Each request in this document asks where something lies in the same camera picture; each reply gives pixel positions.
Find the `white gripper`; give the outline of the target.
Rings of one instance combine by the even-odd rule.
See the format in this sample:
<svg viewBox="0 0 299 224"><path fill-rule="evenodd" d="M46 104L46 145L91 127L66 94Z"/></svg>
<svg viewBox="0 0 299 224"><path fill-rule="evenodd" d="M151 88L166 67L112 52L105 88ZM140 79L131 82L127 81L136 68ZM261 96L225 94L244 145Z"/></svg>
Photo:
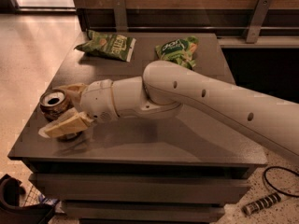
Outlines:
<svg viewBox="0 0 299 224"><path fill-rule="evenodd" d="M93 119L98 123L117 120L112 84L112 80L105 79L88 86L84 83L59 86L72 101L80 101L80 107L85 112L78 112L75 107L68 109L59 118L40 128L38 134L45 138L58 138L87 130L93 124Z"/></svg>

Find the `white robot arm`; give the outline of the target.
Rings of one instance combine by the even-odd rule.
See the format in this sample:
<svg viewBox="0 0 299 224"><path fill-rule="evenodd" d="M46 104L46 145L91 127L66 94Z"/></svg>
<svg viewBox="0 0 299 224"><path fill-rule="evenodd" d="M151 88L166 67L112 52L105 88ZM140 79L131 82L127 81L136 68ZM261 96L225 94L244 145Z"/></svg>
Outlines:
<svg viewBox="0 0 299 224"><path fill-rule="evenodd" d="M286 160L299 160L299 104L206 77L175 63L155 61L140 77L63 86L46 93L45 98L63 99L68 91L78 100L79 108L65 111L41 128L41 136L79 133L95 123L120 118L168 118L188 105Z"/></svg>

